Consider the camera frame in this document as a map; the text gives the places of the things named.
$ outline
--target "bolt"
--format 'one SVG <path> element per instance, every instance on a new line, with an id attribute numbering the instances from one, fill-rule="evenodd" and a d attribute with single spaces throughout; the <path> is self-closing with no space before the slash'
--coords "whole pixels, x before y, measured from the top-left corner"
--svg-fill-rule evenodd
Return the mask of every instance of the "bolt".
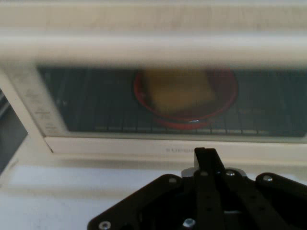
<path id="1" fill-rule="evenodd" d="M 172 177 L 172 178 L 169 178 L 168 182 L 175 184 L 175 183 L 177 183 L 177 180 L 176 180 L 176 178 Z"/>
<path id="2" fill-rule="evenodd" d="M 194 227 L 195 224 L 196 224 L 195 220 L 189 218 L 183 222 L 182 226 L 185 228 L 191 229 Z"/>
<path id="3" fill-rule="evenodd" d="M 265 175 L 263 177 L 263 180 L 266 181 L 266 182 L 271 182 L 273 180 L 273 178 L 271 176 Z"/>
<path id="4" fill-rule="evenodd" d="M 111 223 L 109 221 L 103 221 L 98 225 L 100 230 L 109 230 L 111 229 Z"/>
<path id="5" fill-rule="evenodd" d="M 226 175 L 227 175 L 227 176 L 234 176 L 234 175 L 235 175 L 235 172 L 234 172 L 234 171 L 231 171 L 231 170 L 227 170 L 227 171 L 226 171 Z"/>

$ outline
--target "bowl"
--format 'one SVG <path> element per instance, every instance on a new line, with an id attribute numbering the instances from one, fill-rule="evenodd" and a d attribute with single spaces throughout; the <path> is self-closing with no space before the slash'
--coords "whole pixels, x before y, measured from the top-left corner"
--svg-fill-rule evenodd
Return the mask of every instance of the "bowl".
<path id="1" fill-rule="evenodd" d="M 231 70 L 205 70 L 209 84 L 215 91 L 216 100 L 211 103 L 190 108 L 180 113 L 164 115 L 150 105 L 150 98 L 143 84 L 143 72 L 137 73 L 133 90 L 139 104 L 154 115 L 154 120 L 167 127 L 179 130 L 191 130 L 205 127 L 214 121 L 214 117 L 229 109 L 236 100 L 238 83 Z"/>

